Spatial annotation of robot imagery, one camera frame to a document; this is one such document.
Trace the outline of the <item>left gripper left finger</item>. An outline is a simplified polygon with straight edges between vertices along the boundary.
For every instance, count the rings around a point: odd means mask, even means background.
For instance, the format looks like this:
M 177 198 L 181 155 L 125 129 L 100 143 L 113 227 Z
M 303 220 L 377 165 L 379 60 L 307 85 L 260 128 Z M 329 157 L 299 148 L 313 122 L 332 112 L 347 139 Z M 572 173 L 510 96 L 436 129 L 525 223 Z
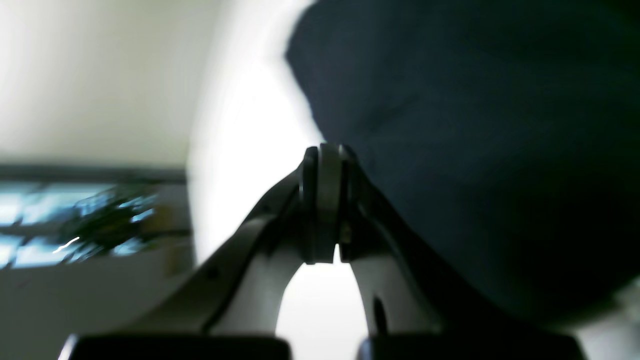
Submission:
M 274 334 L 286 287 L 316 257 L 318 162 L 318 148 L 308 148 L 178 290 L 120 332 Z

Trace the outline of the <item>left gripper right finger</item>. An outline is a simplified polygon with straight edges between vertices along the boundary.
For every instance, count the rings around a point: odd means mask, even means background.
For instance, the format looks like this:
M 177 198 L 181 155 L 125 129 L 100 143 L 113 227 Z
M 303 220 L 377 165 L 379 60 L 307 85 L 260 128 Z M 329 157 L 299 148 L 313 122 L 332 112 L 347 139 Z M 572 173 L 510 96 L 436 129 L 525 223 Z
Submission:
M 335 227 L 371 336 L 439 334 L 444 321 L 413 278 L 396 213 L 343 145 L 320 145 L 320 223 Z

